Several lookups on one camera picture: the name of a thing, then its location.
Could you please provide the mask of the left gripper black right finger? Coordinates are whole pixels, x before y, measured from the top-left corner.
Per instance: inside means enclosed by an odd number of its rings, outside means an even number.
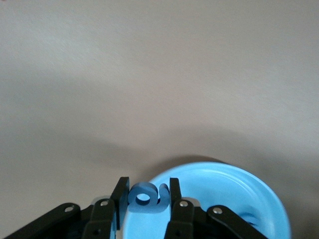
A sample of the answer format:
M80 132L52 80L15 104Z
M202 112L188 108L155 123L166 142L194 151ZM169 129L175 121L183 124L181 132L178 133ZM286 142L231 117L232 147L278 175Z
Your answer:
M178 178L169 180L170 221L164 239L268 239L223 205L204 211L181 196Z

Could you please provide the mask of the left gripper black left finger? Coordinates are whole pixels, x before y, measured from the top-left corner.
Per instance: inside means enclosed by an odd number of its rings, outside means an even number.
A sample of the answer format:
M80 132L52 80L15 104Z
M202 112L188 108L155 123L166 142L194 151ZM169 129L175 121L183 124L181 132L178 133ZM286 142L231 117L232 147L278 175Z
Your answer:
M121 177L110 197L81 209L61 204L4 239L116 239L128 207L130 180Z

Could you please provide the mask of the blue foam letter a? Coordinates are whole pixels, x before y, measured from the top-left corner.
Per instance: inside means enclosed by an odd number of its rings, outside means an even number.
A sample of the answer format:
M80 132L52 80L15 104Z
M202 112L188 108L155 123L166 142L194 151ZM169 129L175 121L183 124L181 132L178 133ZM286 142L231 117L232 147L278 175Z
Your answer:
M158 214L169 205L169 188L160 184L157 188L150 182L135 184L128 195L128 210L132 213Z

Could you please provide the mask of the blue plate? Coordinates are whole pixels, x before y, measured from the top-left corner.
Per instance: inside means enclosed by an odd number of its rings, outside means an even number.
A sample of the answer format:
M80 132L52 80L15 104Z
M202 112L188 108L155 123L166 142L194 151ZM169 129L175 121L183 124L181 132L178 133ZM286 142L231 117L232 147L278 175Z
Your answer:
M189 163L171 168L150 180L155 186L178 178L181 195L199 201L204 211L223 205L237 215L254 214L254 226L268 239L292 239L291 226L284 205L261 179L238 167L217 162Z

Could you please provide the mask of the brown table cover mat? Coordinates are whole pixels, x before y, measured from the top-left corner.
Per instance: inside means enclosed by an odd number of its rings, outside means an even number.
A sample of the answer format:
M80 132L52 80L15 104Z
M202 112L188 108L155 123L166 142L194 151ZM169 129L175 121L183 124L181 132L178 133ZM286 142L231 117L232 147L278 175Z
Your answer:
M319 0L0 0L0 238L212 158L319 239Z

